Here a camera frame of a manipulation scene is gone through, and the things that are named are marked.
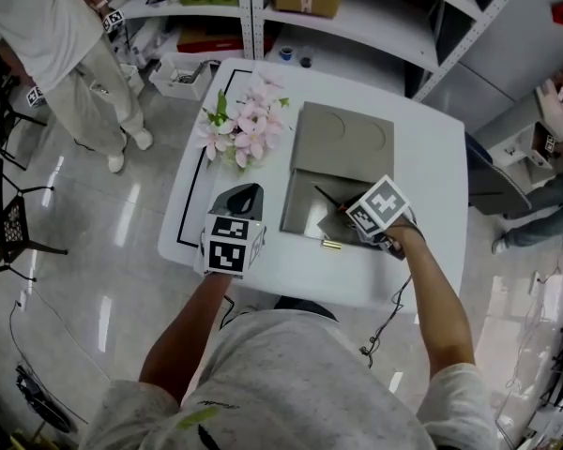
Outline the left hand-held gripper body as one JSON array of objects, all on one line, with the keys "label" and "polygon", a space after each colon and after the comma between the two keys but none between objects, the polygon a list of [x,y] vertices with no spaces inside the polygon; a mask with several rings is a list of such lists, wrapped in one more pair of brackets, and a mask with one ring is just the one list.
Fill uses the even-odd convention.
[{"label": "left hand-held gripper body", "polygon": [[259,257],[266,235],[261,221],[208,214],[203,234],[203,266],[207,274],[245,277]]}]

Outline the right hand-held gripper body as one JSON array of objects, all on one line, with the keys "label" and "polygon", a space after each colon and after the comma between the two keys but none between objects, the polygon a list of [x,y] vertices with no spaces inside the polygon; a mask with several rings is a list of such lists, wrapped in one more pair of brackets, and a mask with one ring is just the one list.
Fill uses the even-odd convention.
[{"label": "right hand-held gripper body", "polygon": [[385,231],[409,208],[409,201],[398,186],[384,175],[345,210],[350,226],[366,246],[380,249],[396,259],[404,259],[401,246]]}]

